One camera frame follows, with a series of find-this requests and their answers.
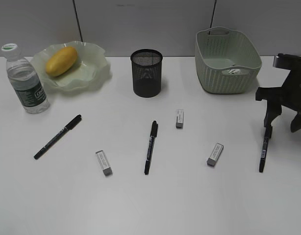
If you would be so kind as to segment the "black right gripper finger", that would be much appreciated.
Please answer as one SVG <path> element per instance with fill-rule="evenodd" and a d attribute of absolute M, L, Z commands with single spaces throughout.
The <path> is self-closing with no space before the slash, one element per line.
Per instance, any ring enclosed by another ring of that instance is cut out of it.
<path fill-rule="evenodd" d="M 267 101 L 267 109 L 264 118 L 264 127 L 271 126 L 272 121 L 280 116 L 282 113 L 282 106 L 280 103 L 274 101 Z"/>
<path fill-rule="evenodd" d="M 292 133 L 301 129 L 301 112 L 297 112 L 296 116 L 291 122 L 290 130 Z"/>

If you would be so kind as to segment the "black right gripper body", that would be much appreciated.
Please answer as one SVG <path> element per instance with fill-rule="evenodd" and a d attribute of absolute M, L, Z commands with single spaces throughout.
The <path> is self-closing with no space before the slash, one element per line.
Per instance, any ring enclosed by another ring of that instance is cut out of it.
<path fill-rule="evenodd" d="M 301 112 L 301 56 L 279 53 L 274 57 L 273 67 L 290 72 L 280 87 L 259 87 L 255 100 L 273 101 Z"/>

